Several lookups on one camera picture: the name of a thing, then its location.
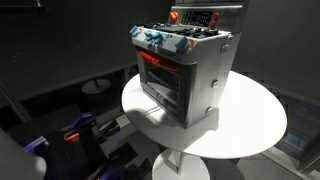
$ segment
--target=oven door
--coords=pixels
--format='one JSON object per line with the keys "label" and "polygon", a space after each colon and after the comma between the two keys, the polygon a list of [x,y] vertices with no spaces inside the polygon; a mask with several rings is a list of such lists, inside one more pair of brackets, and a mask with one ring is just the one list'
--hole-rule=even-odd
{"label": "oven door", "polygon": [[171,111],[179,104],[180,67],[140,51],[144,67],[144,90]]}
{"label": "oven door", "polygon": [[157,55],[138,51],[144,92],[185,125],[192,99],[196,65],[182,65]]}

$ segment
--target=control panel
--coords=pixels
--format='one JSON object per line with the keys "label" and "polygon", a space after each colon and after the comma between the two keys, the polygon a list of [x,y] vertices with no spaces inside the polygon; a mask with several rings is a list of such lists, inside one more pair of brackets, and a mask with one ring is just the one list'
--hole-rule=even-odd
{"label": "control panel", "polygon": [[185,11],[183,13],[181,24],[208,27],[212,19],[213,12],[197,12],[197,11]]}
{"label": "control panel", "polygon": [[213,7],[172,7],[169,24],[232,31],[241,5]]}

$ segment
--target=table pedestal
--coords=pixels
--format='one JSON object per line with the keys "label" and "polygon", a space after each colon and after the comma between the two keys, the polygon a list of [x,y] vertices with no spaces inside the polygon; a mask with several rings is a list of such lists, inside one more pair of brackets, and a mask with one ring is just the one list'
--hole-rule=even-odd
{"label": "table pedestal", "polygon": [[162,152],[152,168],[153,180],[209,180],[209,171],[200,157],[171,149]]}

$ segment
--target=blue knob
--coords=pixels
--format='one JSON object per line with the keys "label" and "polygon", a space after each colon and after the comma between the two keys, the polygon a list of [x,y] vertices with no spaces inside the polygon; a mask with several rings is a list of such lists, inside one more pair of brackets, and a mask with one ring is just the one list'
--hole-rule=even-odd
{"label": "blue knob", "polygon": [[183,37],[175,46],[177,48],[177,52],[185,54],[190,47],[190,42],[188,38]]}
{"label": "blue knob", "polygon": [[132,35],[132,37],[136,37],[139,34],[139,29],[137,28],[137,26],[133,27],[130,31],[130,34]]}
{"label": "blue knob", "polygon": [[153,39],[154,39],[154,43],[155,44],[161,44],[163,42],[163,40],[164,40],[162,34],[160,34],[160,33],[155,34],[153,36]]}
{"label": "blue knob", "polygon": [[151,39],[153,39],[150,31],[147,31],[144,34],[146,35],[146,38],[144,39],[145,41],[151,41]]}

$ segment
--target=dark wall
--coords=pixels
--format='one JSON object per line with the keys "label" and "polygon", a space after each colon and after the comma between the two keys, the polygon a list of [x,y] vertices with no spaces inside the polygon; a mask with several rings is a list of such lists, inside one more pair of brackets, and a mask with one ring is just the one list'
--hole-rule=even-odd
{"label": "dark wall", "polygon": [[129,30],[168,17],[168,1],[41,2],[48,16],[0,14],[0,81],[18,99],[135,63]]}
{"label": "dark wall", "polygon": [[251,0],[233,70],[320,105],[320,1]]}

